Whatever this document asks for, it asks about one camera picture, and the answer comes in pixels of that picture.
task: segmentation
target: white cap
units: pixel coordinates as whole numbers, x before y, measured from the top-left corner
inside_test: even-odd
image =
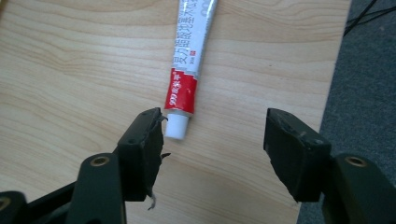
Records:
[[[189,117],[179,114],[168,114],[167,117],[165,137],[183,140],[189,124]]]

